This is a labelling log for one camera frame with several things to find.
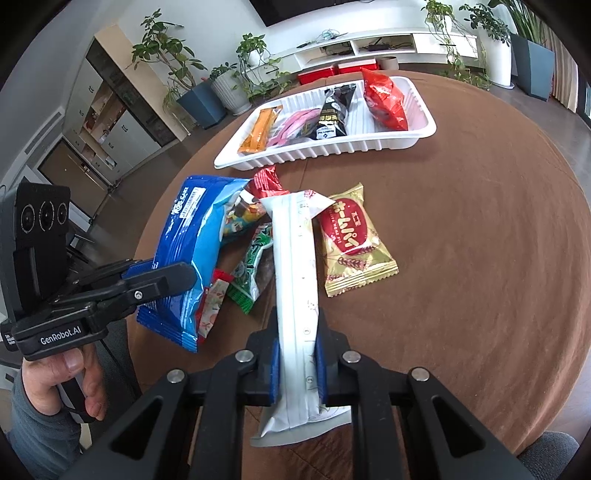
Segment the person's left hand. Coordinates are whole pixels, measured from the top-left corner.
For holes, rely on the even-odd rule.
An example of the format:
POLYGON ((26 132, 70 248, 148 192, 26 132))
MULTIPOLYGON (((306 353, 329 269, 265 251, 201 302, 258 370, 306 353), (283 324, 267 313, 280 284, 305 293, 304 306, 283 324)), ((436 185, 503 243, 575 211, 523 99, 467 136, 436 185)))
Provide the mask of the person's left hand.
POLYGON ((41 414, 53 416, 62 408, 57 386, 83 375, 86 412, 98 421, 105 418, 107 397, 103 370, 95 346, 84 345, 36 361, 24 360, 21 377, 31 405, 41 414))

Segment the person's left forearm sleeve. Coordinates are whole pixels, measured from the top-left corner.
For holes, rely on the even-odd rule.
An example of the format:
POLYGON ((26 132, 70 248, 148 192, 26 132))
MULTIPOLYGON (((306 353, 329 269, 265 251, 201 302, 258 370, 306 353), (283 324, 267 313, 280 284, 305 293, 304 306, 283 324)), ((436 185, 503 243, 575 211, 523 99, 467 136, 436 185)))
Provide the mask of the person's left forearm sleeve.
POLYGON ((12 390, 11 417, 7 440, 34 479, 59 479, 83 455, 81 425, 63 409, 50 416, 38 412, 27 397, 21 374, 12 390))

